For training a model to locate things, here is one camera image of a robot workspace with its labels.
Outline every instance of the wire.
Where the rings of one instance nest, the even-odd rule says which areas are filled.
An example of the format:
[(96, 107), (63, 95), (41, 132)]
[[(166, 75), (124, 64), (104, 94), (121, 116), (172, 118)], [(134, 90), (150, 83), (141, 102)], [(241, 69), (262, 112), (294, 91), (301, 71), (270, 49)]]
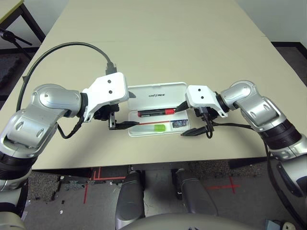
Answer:
[[(252, 127), (249, 126), (249, 125), (236, 124), (236, 123), (222, 123), (222, 124), (220, 124), (220, 123), (216, 123), (214, 121), (212, 121), (212, 126), (232, 126), (232, 127), (241, 127), (241, 128), (252, 129)], [(303, 229), (307, 229), (306, 223), (302, 220), (300, 215), (295, 211), (295, 209), (293, 208), (289, 199), (287, 198), (287, 196), (284, 194), (283, 190), (277, 184), (277, 181), (276, 181), (274, 173), (273, 173), (272, 165), (271, 165), (271, 159), (270, 159), (271, 153), (269, 152), (267, 144), (265, 142), (263, 142), (263, 143), (264, 143), (264, 148), (265, 148), (265, 152), (266, 152), (266, 155), (267, 155), (268, 175), (269, 175), (269, 179), (270, 179), (270, 182), (271, 182), (274, 190), (276, 191), (276, 193), (277, 193), (280, 201), (282, 202), (283, 206), (287, 209), (287, 211), (291, 214), (291, 216), (295, 219), (295, 221)]]
[(253, 128), (250, 125), (243, 125), (237, 123), (216, 123), (212, 121), (212, 126), (232, 126), (232, 127), (240, 127), (240, 128), (247, 128), (253, 130)]
[(208, 132), (206, 132), (206, 136), (207, 136), (208, 139), (211, 139), (213, 137), (213, 126), (212, 126), (212, 123), (209, 121), (207, 115), (204, 115), (203, 118), (205, 119), (205, 121), (207, 123)]
[(95, 47), (94, 45), (88, 44), (88, 43), (84, 43), (84, 42), (68, 42), (68, 43), (63, 43), (61, 45), (55, 46), (53, 48), (51, 48), (50, 50), (46, 51), (45, 53), (42, 54), (42, 56), (40, 56), (32, 65), (32, 67), (30, 68), (28, 74), (26, 76), (23, 77), (24, 82), (23, 85), (20, 89), (20, 93), (19, 93), (19, 97), (18, 97), (18, 101), (17, 101), (17, 107), (16, 107), (16, 111), (19, 111), (21, 108), (21, 103), (23, 100), (23, 96), (24, 96), (24, 91), (27, 87), (27, 84), (31, 78), (32, 73), (34, 72), (34, 70), (36, 69), (36, 67), (38, 66), (38, 64), (45, 58), (47, 57), (49, 54), (53, 53), (54, 51), (61, 49), (63, 47), (67, 47), (67, 46), (87, 46), (90, 47), (94, 50), (96, 50), (97, 52), (99, 52), (100, 54), (102, 54), (105, 59), (107, 60), (108, 63), (112, 63), (110, 58), (107, 56), (107, 54), (102, 51), (101, 49)]
[[(23, 85), (20, 89), (20, 92), (19, 92), (19, 96), (18, 96), (18, 101), (17, 101), (17, 106), (16, 106), (16, 112), (20, 110), (21, 108), (21, 103), (23, 101), (23, 97), (24, 97), (24, 91), (27, 87), (27, 84), (34, 72), (34, 70), (36, 69), (36, 67), (38, 66), (38, 64), (45, 58), (47, 57), (49, 54), (53, 53), (54, 51), (58, 50), (58, 49), (61, 49), (63, 47), (67, 47), (67, 46), (87, 46), (89, 48), (92, 48), (94, 50), (96, 50), (97, 52), (99, 52), (100, 54), (102, 54), (105, 59), (107, 60), (107, 70), (106, 72), (116, 72), (116, 67), (114, 67), (114, 64), (111, 62), (110, 58), (108, 57), (108, 55), (102, 51), (101, 49), (95, 47), (94, 45), (91, 45), (89, 43), (84, 43), (84, 42), (68, 42), (68, 43), (63, 43), (63, 44), (60, 44), (58, 46), (55, 46), (53, 48), (51, 48), (50, 50), (46, 51), (45, 53), (43, 53), (35, 62), (34, 64), (31, 66), (28, 74), (26, 76), (23, 76), (23, 79), (24, 79), (24, 82), (23, 82)], [(81, 124), (83, 123), (84, 121), (84, 118), (83, 120), (79, 119), (78, 123), (75, 125), (75, 127), (73, 128), (73, 130), (66, 136), (62, 130), (62, 128), (59, 126), (58, 124), (58, 130), (59, 130), (59, 133), (61, 134), (61, 136), (64, 138), (64, 139), (68, 139), (70, 138), (73, 134), (75, 134), (78, 129), (81, 127)]]

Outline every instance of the white table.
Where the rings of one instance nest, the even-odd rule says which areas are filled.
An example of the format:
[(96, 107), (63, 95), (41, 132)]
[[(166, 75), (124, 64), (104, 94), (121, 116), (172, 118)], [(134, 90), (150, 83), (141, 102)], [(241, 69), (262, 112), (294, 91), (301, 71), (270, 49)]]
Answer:
[[(220, 92), (239, 80), (257, 84), (303, 133), (307, 131), (307, 91), (296, 73), (239, 6), (231, 0), (72, 0), (36, 53), (60, 43), (82, 41), (104, 50), (129, 85), (184, 81)], [(67, 47), (35, 70), (24, 95), (45, 83), (82, 90), (104, 75), (105, 60), (86, 47)], [(20, 80), (0, 111), (2, 130), (15, 111)], [(118, 122), (128, 119), (120, 104)], [(204, 125), (189, 110), (192, 127)], [(218, 122), (246, 123), (239, 111)], [(66, 134), (77, 118), (60, 119)], [(78, 168), (137, 163), (264, 156), (257, 133), (217, 127), (212, 139), (178, 134), (131, 138), (93, 120), (70, 139), (57, 132), (34, 169)]]

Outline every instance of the red tape marking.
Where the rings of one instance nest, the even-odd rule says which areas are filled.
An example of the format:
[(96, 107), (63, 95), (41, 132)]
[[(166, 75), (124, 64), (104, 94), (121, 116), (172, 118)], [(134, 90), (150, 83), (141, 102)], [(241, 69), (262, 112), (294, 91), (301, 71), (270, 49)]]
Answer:
[(232, 193), (233, 194), (236, 194), (236, 192), (235, 192), (235, 187), (234, 187), (234, 182), (233, 182), (233, 180), (232, 180), (232, 177), (231, 176), (229, 176), (229, 180), (230, 180), (230, 184), (231, 184), (231, 188), (232, 188)]
[(107, 180), (123, 180), (125, 176), (118, 176), (118, 177), (100, 177), (100, 173), (102, 171), (102, 167), (99, 167), (98, 170), (98, 177), (96, 177), (96, 171), (94, 171), (93, 181), (107, 181)]
[(217, 186), (209, 186), (209, 187), (206, 187), (206, 189), (222, 189), (222, 188), (239, 188), (241, 187), (240, 185), (238, 184), (234, 184), (234, 185), (217, 185)]
[(87, 188), (88, 188), (88, 184), (85, 185), (84, 200), (83, 200), (83, 203), (84, 203), (84, 204), (86, 203)]

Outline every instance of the unitree logo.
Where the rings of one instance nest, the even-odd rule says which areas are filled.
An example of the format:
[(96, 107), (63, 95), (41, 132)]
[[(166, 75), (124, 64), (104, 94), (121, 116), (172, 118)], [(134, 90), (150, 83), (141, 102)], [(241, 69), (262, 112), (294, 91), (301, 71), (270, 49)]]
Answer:
[(148, 96), (149, 97), (163, 97), (163, 96), (165, 96), (165, 93), (162, 93), (162, 94), (149, 94)]

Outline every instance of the red marker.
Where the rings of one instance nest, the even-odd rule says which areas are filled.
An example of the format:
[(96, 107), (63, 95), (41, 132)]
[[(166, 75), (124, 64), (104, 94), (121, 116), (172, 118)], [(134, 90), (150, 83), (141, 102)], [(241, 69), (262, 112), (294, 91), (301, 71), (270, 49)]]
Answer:
[(175, 113), (175, 109), (152, 109), (138, 111), (139, 117), (171, 115)]

